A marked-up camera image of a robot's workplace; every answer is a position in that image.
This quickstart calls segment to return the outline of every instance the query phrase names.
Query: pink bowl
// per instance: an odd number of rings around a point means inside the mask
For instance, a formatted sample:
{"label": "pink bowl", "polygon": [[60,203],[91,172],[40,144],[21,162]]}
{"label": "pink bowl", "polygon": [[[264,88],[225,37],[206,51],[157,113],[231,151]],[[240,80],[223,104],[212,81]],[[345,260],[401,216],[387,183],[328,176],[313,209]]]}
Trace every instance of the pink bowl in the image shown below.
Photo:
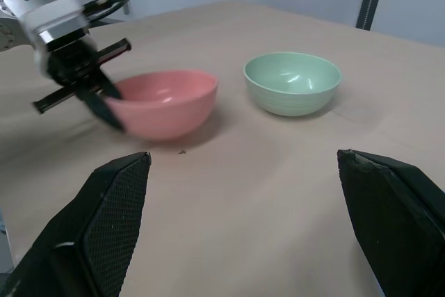
{"label": "pink bowl", "polygon": [[153,141],[197,129],[215,106],[218,80],[199,70],[151,72],[116,83],[123,100],[107,97],[129,134]]}

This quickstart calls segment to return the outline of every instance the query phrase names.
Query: bowl rim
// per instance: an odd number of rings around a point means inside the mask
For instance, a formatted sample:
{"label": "bowl rim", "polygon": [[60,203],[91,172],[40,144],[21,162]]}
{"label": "bowl rim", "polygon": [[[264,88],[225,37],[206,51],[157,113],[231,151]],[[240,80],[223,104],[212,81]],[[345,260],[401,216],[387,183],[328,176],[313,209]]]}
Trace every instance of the bowl rim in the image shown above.
{"label": "bowl rim", "polygon": [[125,100],[125,99],[121,100],[121,99],[116,99],[114,97],[108,97],[108,96],[105,96],[104,101],[111,102],[114,105],[119,105],[122,107],[131,106],[131,107],[143,107],[143,108],[158,108],[158,107],[167,108],[167,107],[172,107],[172,106],[179,106],[181,104],[187,104],[189,102],[195,101],[196,99],[206,97],[207,95],[213,94],[218,87],[218,78],[215,77],[214,75],[210,74],[209,72],[200,70],[200,69],[171,69],[171,70],[151,71],[151,72],[137,74],[136,76],[132,76],[132,77],[128,77],[128,78],[119,80],[114,84],[115,84],[115,86],[117,86],[120,82],[130,80],[130,79],[133,79],[136,77],[142,77],[142,76],[147,76],[147,75],[151,75],[151,74],[161,74],[161,73],[166,73],[166,72],[199,72],[200,74],[203,74],[204,76],[209,77],[210,79],[213,79],[213,85],[208,91],[206,91],[203,94],[194,95],[192,97],[184,97],[181,99],[175,99],[171,102],[143,101],[143,100],[136,101],[136,100]]}
{"label": "bowl rim", "polygon": [[[273,89],[273,88],[269,88],[269,87],[260,85],[259,83],[257,83],[256,81],[253,81],[253,80],[248,76],[248,74],[247,74],[247,72],[246,72],[246,67],[247,67],[252,61],[256,60],[257,58],[264,57],[264,56],[271,56],[271,55],[277,55],[277,54],[293,54],[293,55],[309,56],[309,57],[312,57],[312,58],[317,58],[317,59],[320,59],[320,60],[322,60],[322,61],[325,61],[326,63],[329,63],[331,66],[333,66],[334,69],[338,72],[338,74],[339,74],[339,79],[336,81],[336,83],[335,83],[334,85],[332,85],[332,87],[326,88],[326,89],[324,89],[324,90],[317,90],[317,91],[314,91],[314,92],[308,92],[308,93],[296,93],[296,92],[284,92],[283,90],[275,90],[275,89]],[[324,92],[327,92],[327,91],[329,91],[329,90],[332,90],[332,89],[336,88],[336,87],[341,83],[341,81],[343,80],[343,73],[341,72],[341,70],[339,69],[339,67],[337,67],[334,63],[330,62],[330,61],[327,60],[326,58],[319,57],[319,56],[315,56],[315,55],[311,55],[311,54],[305,54],[305,53],[302,53],[302,52],[294,52],[294,51],[278,51],[278,52],[270,52],[270,53],[267,53],[267,54],[261,54],[261,55],[255,56],[254,58],[251,58],[251,59],[244,65],[244,77],[245,77],[249,82],[253,83],[254,85],[256,85],[256,86],[258,86],[258,87],[261,87],[261,88],[263,88],[263,89],[265,89],[265,90],[269,90],[269,91],[271,91],[271,92],[281,93],[281,94],[288,94],[288,95],[312,95],[312,94],[324,93]]]}

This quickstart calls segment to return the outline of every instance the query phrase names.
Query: bowl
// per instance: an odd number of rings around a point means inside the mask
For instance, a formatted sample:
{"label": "bowl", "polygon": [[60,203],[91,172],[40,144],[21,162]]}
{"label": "bowl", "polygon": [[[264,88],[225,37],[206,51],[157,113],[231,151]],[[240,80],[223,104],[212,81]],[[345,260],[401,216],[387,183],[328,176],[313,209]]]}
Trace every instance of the bowl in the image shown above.
{"label": "bowl", "polygon": [[200,70],[151,72],[117,82],[123,99],[105,98],[127,133],[167,141],[197,129],[215,106],[218,80]]}
{"label": "bowl", "polygon": [[258,56],[244,68],[248,93],[261,108],[282,116],[322,109],[341,82],[331,62],[312,55],[280,52]]}

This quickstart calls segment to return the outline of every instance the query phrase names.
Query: table surface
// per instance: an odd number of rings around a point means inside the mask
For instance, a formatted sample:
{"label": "table surface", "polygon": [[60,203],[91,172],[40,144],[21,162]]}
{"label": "table surface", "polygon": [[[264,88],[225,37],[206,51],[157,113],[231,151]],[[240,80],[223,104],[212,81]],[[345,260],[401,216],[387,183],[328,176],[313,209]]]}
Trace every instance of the table surface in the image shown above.
{"label": "table surface", "polygon": [[[444,49],[228,1],[92,30],[133,50],[112,80],[172,68],[220,79],[211,119],[173,144],[117,134],[71,99],[30,105],[56,86],[30,47],[0,54],[0,207],[17,263],[88,175],[150,151],[153,165],[121,296],[377,296],[344,202],[336,152],[417,165],[445,184]],[[344,74],[328,108],[302,118],[259,110],[243,65],[273,51],[316,54]]]}

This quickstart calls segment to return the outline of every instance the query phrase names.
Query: green bowl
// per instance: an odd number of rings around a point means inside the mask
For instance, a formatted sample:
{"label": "green bowl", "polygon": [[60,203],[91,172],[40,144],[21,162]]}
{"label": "green bowl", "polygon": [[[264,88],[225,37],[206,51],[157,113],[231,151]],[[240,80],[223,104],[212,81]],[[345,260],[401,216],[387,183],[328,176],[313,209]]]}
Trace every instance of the green bowl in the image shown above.
{"label": "green bowl", "polygon": [[279,52],[253,58],[244,67],[254,102],[282,116],[301,116],[323,108],[341,82],[331,62],[312,55]]}

